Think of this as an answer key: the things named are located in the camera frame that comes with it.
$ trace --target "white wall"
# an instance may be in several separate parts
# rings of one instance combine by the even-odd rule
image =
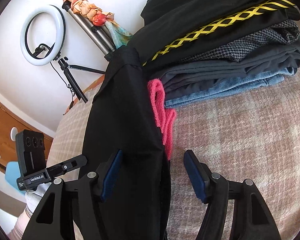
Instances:
[[[115,20],[135,33],[143,26],[140,13],[147,0],[89,0],[104,11],[115,13]],[[50,65],[33,66],[20,50],[19,36],[24,19],[36,7],[52,4],[61,9],[62,0],[12,0],[0,16],[0,101],[30,125],[54,136],[58,123],[71,102],[71,93]],[[69,64],[105,70],[107,61],[98,47],[63,9],[66,19],[66,40],[62,56]],[[52,45],[55,37],[53,20],[47,14],[33,21],[28,33],[33,51],[40,43]],[[60,67],[53,63],[64,77]],[[84,90],[99,75],[71,70]]]
[[[14,228],[17,219],[17,217],[0,209],[0,226],[6,234],[10,233],[10,231]]]

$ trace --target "blue gripper pad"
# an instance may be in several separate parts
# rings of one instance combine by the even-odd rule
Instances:
[[[103,180],[103,189],[100,195],[102,202],[105,202],[112,194],[112,189],[117,180],[119,169],[121,167],[122,155],[122,151],[119,150]]]
[[[192,150],[187,150],[183,156],[183,164],[188,173],[195,195],[203,203],[207,202],[206,186],[209,186],[209,177],[203,170]]]

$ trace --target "denim fabric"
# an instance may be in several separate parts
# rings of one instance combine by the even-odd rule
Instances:
[[[187,96],[165,101],[165,107],[176,108],[207,99],[220,98],[245,92],[246,90],[275,85],[284,80],[284,76],[293,76],[296,68],[284,68],[278,71],[267,71],[245,78],[229,78],[208,90],[192,93]]]

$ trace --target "pink knit fabric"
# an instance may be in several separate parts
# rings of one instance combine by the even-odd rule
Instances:
[[[164,108],[165,92],[159,79],[153,79],[148,82],[148,91],[154,113],[155,123],[160,127],[162,133],[162,144],[168,160],[172,153],[172,126],[177,117],[175,109]]]

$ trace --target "wooden door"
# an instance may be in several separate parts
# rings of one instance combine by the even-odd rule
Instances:
[[[18,132],[21,132],[24,129],[33,130],[32,127],[22,124],[0,107],[0,170],[3,172],[5,171],[8,162],[18,161],[16,144],[10,138],[10,131],[13,127],[16,127]],[[45,137],[44,144],[45,156],[47,159],[52,140]]]

